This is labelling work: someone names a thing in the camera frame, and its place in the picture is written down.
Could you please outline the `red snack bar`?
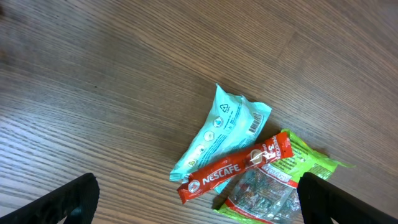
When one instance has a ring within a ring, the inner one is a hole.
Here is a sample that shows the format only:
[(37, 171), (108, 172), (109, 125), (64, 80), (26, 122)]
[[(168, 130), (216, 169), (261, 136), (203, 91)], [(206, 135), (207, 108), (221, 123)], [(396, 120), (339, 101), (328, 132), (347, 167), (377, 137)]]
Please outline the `red snack bar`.
[(186, 203), (238, 174), (293, 155), (288, 133), (281, 132), (260, 144), (229, 154), (191, 173), (188, 182), (182, 184), (177, 192), (182, 203)]

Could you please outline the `green candy bag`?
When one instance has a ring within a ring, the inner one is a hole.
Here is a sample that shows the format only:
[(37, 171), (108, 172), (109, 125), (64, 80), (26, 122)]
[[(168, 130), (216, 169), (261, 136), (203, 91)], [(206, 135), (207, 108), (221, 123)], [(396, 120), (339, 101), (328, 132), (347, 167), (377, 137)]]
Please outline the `green candy bag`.
[(340, 161), (313, 150), (289, 129), (294, 156), (244, 173), (215, 212), (240, 223), (293, 223), (301, 214), (297, 186), (306, 172), (328, 180)]

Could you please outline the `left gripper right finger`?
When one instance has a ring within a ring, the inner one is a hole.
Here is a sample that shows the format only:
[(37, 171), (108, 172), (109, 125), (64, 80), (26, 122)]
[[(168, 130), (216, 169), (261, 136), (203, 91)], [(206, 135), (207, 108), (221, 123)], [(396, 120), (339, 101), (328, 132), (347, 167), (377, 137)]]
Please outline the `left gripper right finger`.
[(305, 224), (397, 224), (397, 219), (306, 172), (297, 187)]

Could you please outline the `light blue white packet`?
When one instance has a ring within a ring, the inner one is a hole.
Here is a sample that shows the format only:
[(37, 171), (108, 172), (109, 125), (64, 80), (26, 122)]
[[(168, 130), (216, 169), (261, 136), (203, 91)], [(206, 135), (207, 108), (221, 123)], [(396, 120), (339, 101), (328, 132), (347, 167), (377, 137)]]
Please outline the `light blue white packet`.
[[(253, 145), (271, 111), (265, 103), (250, 102), (243, 95), (227, 93), (217, 85), (208, 117), (170, 172), (170, 180), (181, 180), (184, 184), (198, 169)], [(221, 192), (228, 182), (215, 187), (216, 191)]]

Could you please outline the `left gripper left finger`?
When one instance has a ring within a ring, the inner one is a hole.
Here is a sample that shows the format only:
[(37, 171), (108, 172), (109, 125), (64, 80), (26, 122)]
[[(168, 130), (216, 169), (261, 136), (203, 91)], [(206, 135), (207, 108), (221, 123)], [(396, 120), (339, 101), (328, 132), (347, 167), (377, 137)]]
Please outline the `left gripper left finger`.
[(1, 217), (1, 224), (91, 224), (99, 197), (96, 177), (86, 173)]

